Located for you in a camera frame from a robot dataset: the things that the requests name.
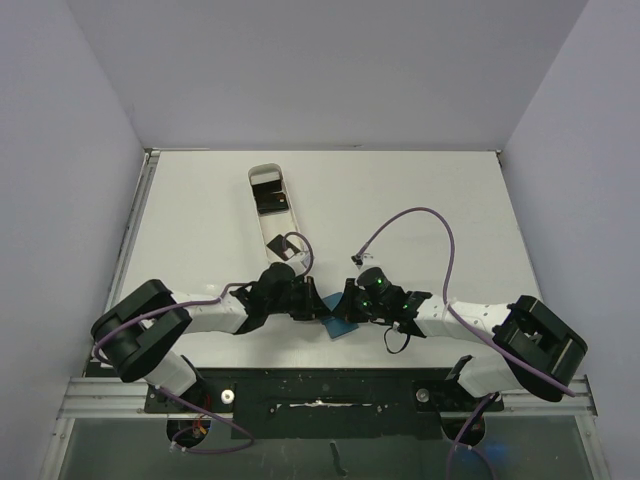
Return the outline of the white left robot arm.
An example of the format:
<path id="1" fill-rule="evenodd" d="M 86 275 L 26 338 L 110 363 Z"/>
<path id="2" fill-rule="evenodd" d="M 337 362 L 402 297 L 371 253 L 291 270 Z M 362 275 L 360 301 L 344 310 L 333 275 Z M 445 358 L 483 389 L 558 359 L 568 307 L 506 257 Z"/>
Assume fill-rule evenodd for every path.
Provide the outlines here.
<path id="1" fill-rule="evenodd" d="M 111 365 L 124 383 L 145 380 L 167 391 L 180 410 L 200 405 L 204 387 L 195 367 L 173 350 L 184 334 L 250 333 L 268 317 L 295 321 L 330 315 L 312 277 L 285 263 L 270 265 L 258 280 L 230 283 L 216 296 L 180 294 L 162 281 L 144 282 L 92 326 L 92 354 Z"/>

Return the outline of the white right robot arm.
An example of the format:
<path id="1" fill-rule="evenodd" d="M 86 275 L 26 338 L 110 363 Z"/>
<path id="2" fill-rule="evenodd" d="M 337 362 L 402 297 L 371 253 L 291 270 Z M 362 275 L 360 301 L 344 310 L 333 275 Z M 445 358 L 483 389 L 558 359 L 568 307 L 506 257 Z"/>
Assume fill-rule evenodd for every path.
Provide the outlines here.
<path id="1" fill-rule="evenodd" d="M 569 393 L 588 351 L 585 340 L 535 297 L 522 295 L 507 304 L 446 300 L 406 291 L 379 267 L 347 279 L 332 314 L 349 323 L 379 321 L 409 337 L 446 337 L 491 348 L 488 356 L 461 357 L 450 372 L 445 395 L 459 409 L 513 389 L 558 402 Z"/>

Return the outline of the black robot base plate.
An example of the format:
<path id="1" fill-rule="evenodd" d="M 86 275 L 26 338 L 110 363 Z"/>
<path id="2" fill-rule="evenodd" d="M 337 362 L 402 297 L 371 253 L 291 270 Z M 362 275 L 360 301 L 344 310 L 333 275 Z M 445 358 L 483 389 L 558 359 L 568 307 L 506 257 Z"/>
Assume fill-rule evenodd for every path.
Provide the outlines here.
<path id="1" fill-rule="evenodd" d="M 452 374 L 436 369 L 207 369 L 184 394 L 149 387 L 144 410 L 165 414 L 176 447 L 204 454 L 203 443 L 230 429 L 230 445 L 260 440 L 363 440 L 483 437 L 485 412 L 500 411 L 498 395 L 472 397 Z"/>

